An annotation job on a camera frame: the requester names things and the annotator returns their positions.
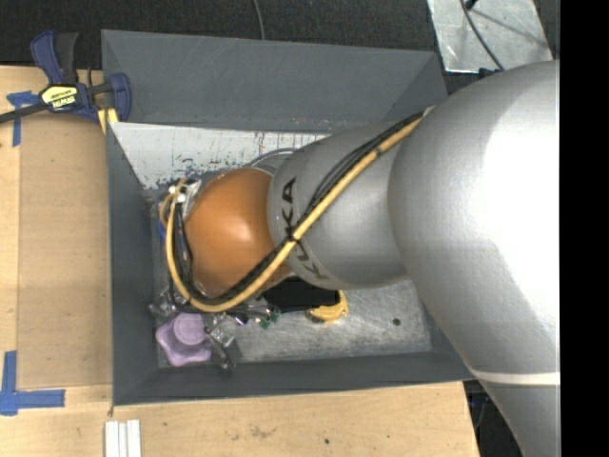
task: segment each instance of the floor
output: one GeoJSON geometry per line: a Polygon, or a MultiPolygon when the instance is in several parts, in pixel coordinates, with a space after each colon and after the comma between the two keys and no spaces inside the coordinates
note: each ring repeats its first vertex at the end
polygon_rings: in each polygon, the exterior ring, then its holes
{"type": "MultiPolygon", "coordinates": [[[[426,0],[257,0],[267,39],[438,51],[426,0]]],[[[534,0],[548,45],[560,58],[560,0],[534,0]]],[[[42,30],[77,31],[79,68],[101,68],[100,30],[142,30],[259,38],[251,0],[0,0],[0,63],[31,62],[42,30]]],[[[449,93],[477,78],[444,74],[449,93]]],[[[514,438],[476,382],[465,388],[481,455],[520,455],[514,438]]]]}

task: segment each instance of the purple toy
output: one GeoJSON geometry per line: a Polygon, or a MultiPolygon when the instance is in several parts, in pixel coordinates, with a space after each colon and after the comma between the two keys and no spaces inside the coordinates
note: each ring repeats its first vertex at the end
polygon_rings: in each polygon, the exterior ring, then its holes
{"type": "Polygon", "coordinates": [[[204,362],[211,357],[205,322],[196,313],[180,313],[156,330],[161,345],[172,366],[204,362]]]}

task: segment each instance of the clamp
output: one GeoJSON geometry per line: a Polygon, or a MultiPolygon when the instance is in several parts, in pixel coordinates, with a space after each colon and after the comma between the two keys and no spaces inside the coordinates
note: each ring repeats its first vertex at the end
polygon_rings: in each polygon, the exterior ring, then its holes
{"type": "Polygon", "coordinates": [[[31,41],[31,55],[36,67],[40,68],[49,84],[38,94],[40,103],[15,109],[0,115],[0,124],[15,120],[38,111],[70,113],[96,124],[100,123],[100,108],[95,104],[94,95],[112,92],[113,107],[117,118],[127,120],[131,110],[131,93],[127,76],[120,72],[109,77],[109,82],[92,87],[78,83],[74,70],[74,45],[77,33],[55,34],[46,30],[31,41]]]}

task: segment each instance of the gray cylinder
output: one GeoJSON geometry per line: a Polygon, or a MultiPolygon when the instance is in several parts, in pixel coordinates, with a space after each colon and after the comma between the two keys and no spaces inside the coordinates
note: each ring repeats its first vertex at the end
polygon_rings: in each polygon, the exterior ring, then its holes
{"type": "Polygon", "coordinates": [[[481,80],[396,157],[404,265],[523,454],[560,454],[559,63],[481,80]]]}
{"type": "MultiPolygon", "coordinates": [[[[279,243],[303,215],[327,173],[387,124],[334,134],[287,157],[270,184],[267,211],[279,243]]],[[[315,223],[287,259],[307,282],[322,288],[395,283],[405,269],[389,225],[387,178],[397,148],[366,169],[315,223]]]]}

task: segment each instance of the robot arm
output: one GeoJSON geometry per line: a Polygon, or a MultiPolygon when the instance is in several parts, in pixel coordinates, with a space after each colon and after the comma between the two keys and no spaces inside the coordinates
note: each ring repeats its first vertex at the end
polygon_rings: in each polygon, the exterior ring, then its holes
{"type": "Polygon", "coordinates": [[[558,75],[558,62],[503,72],[424,118],[212,181],[184,218],[191,303],[222,311],[292,271],[331,289],[409,276],[523,453],[560,453],[558,75]]]}

